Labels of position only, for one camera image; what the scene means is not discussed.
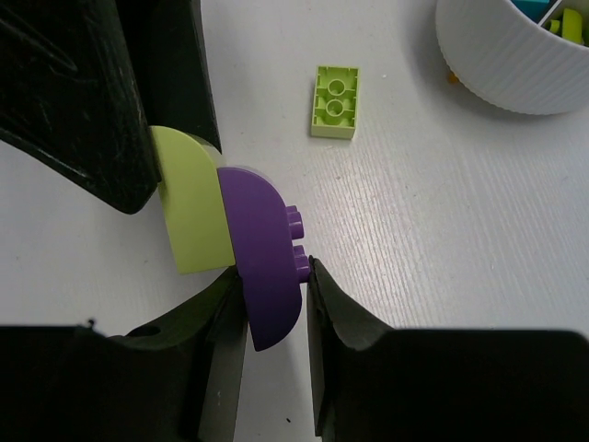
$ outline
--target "white ribbed bowl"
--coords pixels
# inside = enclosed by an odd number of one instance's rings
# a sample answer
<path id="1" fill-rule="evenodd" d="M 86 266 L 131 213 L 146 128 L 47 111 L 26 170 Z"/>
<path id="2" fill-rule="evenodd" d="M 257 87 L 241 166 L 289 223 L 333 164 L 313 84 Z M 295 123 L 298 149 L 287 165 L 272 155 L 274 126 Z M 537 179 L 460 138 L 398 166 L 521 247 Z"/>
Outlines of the white ribbed bowl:
<path id="1" fill-rule="evenodd" d="M 589 48 L 543 30 L 511 0 L 438 0 L 435 26 L 450 69 L 489 103 L 535 115 L 589 104 Z"/>

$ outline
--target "purple curved brick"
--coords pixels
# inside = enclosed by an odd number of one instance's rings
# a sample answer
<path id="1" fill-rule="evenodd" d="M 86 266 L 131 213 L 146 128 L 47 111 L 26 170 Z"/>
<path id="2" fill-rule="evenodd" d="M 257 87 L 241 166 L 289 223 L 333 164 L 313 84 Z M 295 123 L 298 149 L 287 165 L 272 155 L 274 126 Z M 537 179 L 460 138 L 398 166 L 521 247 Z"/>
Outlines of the purple curved brick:
<path id="1" fill-rule="evenodd" d="M 310 268 L 305 250 L 292 241 L 304 236 L 303 221 L 256 173 L 217 172 L 251 336 L 256 350 L 265 350 L 286 337 L 301 312 L 299 284 L 308 280 Z"/>

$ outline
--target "white table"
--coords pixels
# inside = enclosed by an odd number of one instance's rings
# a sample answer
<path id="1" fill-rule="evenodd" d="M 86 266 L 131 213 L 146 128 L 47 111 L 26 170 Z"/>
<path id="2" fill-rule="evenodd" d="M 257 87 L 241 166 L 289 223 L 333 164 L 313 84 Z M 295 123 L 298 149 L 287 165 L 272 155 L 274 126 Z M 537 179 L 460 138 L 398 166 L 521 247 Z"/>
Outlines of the white table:
<path id="1" fill-rule="evenodd" d="M 434 0 L 202 1 L 228 163 L 298 205 L 351 296 L 397 327 L 589 333 L 589 110 L 518 116 L 448 85 Z M 352 142 L 308 136 L 318 64 L 362 69 Z M 176 274 L 156 196 L 119 214 L 7 145 L 0 201 L 0 323 L 125 333 L 219 274 Z M 310 394 L 301 318 L 248 347 L 236 442 L 315 440 Z"/>

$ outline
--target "lime green curved brick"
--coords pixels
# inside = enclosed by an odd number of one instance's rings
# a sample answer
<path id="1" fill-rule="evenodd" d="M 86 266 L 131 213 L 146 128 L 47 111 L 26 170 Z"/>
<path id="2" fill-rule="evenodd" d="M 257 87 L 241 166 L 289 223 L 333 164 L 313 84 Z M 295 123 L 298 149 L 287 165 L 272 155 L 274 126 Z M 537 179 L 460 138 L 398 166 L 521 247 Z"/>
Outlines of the lime green curved brick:
<path id="1" fill-rule="evenodd" d="M 159 196 L 178 271 L 234 265 L 215 163 L 220 154 L 204 140 L 168 127 L 153 126 L 152 136 L 162 174 Z"/>

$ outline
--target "scratch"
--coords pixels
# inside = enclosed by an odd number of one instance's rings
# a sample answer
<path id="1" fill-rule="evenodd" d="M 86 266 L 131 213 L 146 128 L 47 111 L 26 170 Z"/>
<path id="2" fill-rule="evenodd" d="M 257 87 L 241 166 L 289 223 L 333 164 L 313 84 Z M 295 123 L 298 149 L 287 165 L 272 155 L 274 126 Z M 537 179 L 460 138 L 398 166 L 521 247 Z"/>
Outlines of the scratch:
<path id="1" fill-rule="evenodd" d="M 42 102 L 39 103 L 39 107 L 40 107 L 41 113 L 43 114 L 43 118 L 45 119 L 45 122 L 47 123 L 47 127 L 49 127 L 49 130 L 51 132 L 53 132 L 52 122 L 49 121 L 49 118 L 47 117 L 47 112 L 45 112 L 45 107 L 43 106 Z"/>

